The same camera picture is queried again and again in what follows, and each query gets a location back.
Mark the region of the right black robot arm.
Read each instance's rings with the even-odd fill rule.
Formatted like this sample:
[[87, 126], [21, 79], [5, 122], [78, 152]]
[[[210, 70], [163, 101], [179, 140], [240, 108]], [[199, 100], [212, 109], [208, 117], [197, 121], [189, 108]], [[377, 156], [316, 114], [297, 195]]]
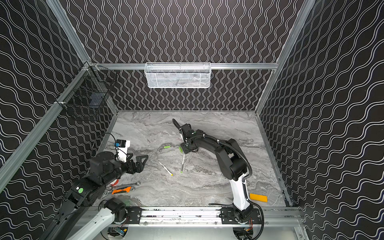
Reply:
[[202, 130], [193, 130], [190, 124], [181, 126], [175, 119], [172, 119], [172, 123], [182, 137], [181, 150], [184, 154], [205, 149], [216, 156], [222, 174], [230, 181], [234, 219], [240, 223], [248, 222], [254, 206], [257, 205], [250, 200], [247, 189], [247, 179], [252, 176], [253, 171], [237, 141], [220, 140]]

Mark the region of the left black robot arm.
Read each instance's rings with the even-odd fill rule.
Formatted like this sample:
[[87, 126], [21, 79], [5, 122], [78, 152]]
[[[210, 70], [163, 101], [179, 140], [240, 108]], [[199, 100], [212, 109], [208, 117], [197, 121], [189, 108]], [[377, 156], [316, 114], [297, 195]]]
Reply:
[[124, 174], [140, 173], [149, 158], [147, 155], [127, 155], [127, 161], [118, 160], [112, 152], [100, 152], [90, 160], [90, 171], [75, 181], [65, 194], [61, 207], [54, 220], [49, 224], [41, 240], [64, 240], [84, 213], [100, 199], [107, 186], [119, 180]]

